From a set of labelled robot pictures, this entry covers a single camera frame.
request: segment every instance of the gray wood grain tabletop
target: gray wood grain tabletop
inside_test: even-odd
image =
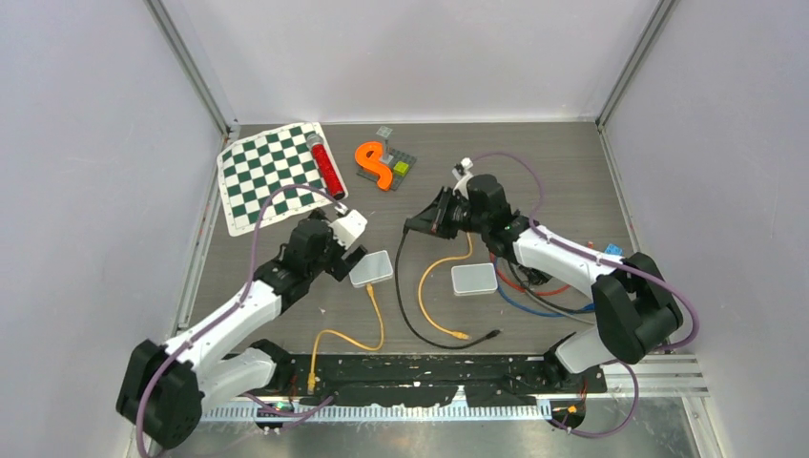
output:
[[[369,252],[387,250],[393,261],[405,218],[423,210],[442,185],[454,184],[451,167],[465,156],[491,151],[514,153],[528,161],[543,179],[545,201],[538,219],[554,232],[580,243],[592,241],[603,250],[615,243],[631,249],[607,162],[592,123],[492,123],[492,124],[401,124],[393,129],[390,144],[418,158],[418,162],[396,192],[383,192],[376,184],[356,175],[354,151],[361,144],[377,140],[379,124],[323,125],[329,146],[348,188],[346,205],[362,212],[368,226],[361,243]],[[242,136],[254,135],[268,126],[242,128]],[[491,173],[503,183],[512,208],[528,212],[538,197],[528,172],[515,162],[500,157],[475,164],[475,174]],[[324,207],[331,218],[333,213]],[[258,262],[276,256],[300,218],[290,218],[261,230]],[[487,261],[486,247],[478,237],[475,252],[463,263]],[[230,299],[247,278],[251,237],[232,238],[224,217],[219,215],[199,285],[192,323]],[[438,258],[464,254],[466,238],[434,239],[417,233],[407,238],[401,260],[404,307],[414,326],[428,338],[443,344],[461,341],[435,330],[427,323],[416,303],[416,286],[424,270]],[[425,284],[425,306],[433,319],[444,327],[465,331],[477,337],[491,329],[502,329],[497,338],[466,352],[536,353],[575,330],[586,327],[568,319],[530,315],[505,303],[498,294],[456,298],[449,269],[457,263],[437,268]],[[562,283],[553,280],[544,288]],[[437,353],[440,350],[417,340],[405,327],[396,304],[393,281],[375,287],[385,323],[384,353]],[[517,301],[537,308],[528,298],[508,290]],[[552,297],[567,307],[586,304],[587,298],[569,290]],[[346,279],[337,283],[321,276],[310,293],[281,317],[251,335],[239,348],[257,339],[268,339],[292,352],[312,350],[317,333],[330,327],[374,345],[379,326],[364,289],[354,289]],[[322,353],[361,351],[334,337],[326,337]]]

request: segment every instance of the robotic arm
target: robotic arm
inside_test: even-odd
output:
[[[276,368],[289,364],[290,357],[273,343],[259,341],[235,358],[222,358],[254,330],[305,296],[322,272],[342,281],[365,256],[361,245],[345,254],[363,233],[366,219],[342,206],[338,216],[329,221],[323,211],[315,210],[301,220],[279,254],[256,270],[250,293],[236,311],[231,309],[241,291],[202,322],[164,344],[146,340],[138,345],[115,404],[118,413],[134,424],[143,390],[157,368],[192,335],[214,321],[220,323],[180,353],[158,380],[146,408],[147,434],[164,448],[174,448],[194,431],[202,413],[209,409],[254,388],[285,386],[288,380],[281,380],[283,375]]]
[[[480,234],[495,256],[550,274],[593,300],[597,325],[569,335],[545,353],[542,371],[549,385],[570,383],[576,374],[612,360],[635,364],[682,325],[682,313],[671,293],[600,262],[623,262],[662,279],[652,258],[642,253],[625,259],[600,253],[541,225],[546,237],[540,237],[529,227],[527,217],[511,211],[497,179],[473,176],[470,167],[468,159],[456,165],[455,189],[442,188],[422,213],[405,222],[405,230],[442,239],[454,239],[458,231]],[[596,260],[584,259],[551,243],[552,239]]]

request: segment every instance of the blue block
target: blue block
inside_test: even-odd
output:
[[[620,246],[610,243],[607,245],[607,248],[604,249],[604,253],[608,255],[621,256],[624,254],[624,250],[622,250]]]

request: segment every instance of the yellow cable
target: yellow cable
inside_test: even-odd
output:
[[[427,267],[427,270],[425,270],[425,273],[422,275],[422,279],[419,281],[419,306],[422,307],[422,313],[425,315],[425,318],[427,318],[429,323],[432,324],[434,328],[438,329],[441,332],[445,332],[446,334],[449,334],[450,336],[456,339],[461,339],[462,341],[467,341],[469,339],[469,335],[466,332],[450,331],[449,329],[441,327],[438,323],[434,322],[432,318],[430,318],[429,314],[427,313],[427,309],[425,308],[425,302],[424,300],[422,300],[422,289],[425,286],[425,280],[427,280],[427,276],[429,275],[430,272],[432,272],[432,269],[436,268],[436,266],[451,260],[467,260],[472,256],[472,236],[469,234],[469,232],[467,232],[467,242],[469,243],[468,253],[466,253],[463,256],[450,256],[447,258],[443,258],[442,260],[436,260],[429,267]]]
[[[362,343],[351,339],[350,337],[346,336],[340,331],[335,331],[334,329],[324,329],[323,331],[318,333],[318,337],[315,338],[315,347],[312,349],[312,364],[309,366],[309,378],[306,380],[306,391],[309,394],[315,393],[315,362],[318,358],[318,346],[321,344],[321,337],[324,334],[331,334],[333,336],[337,336],[346,342],[353,344],[363,350],[366,351],[379,351],[384,345],[384,323],[382,321],[382,314],[379,311],[379,306],[377,305],[377,298],[374,296],[374,287],[371,283],[365,286],[365,291],[368,292],[368,297],[371,298],[371,303],[374,305],[374,311],[377,312],[377,318],[380,321],[380,342],[377,346],[368,346]]]

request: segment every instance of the chessboard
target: chessboard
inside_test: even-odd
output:
[[[259,219],[261,205],[281,186],[306,184],[325,191],[325,182],[317,161],[306,146],[306,137],[312,133],[323,138],[323,146],[335,165],[346,195],[348,194],[320,123],[289,124],[243,138],[231,144],[217,157],[219,193],[231,237],[253,231]],[[267,207],[260,227],[328,203],[327,198],[303,189],[286,190],[276,196]]]

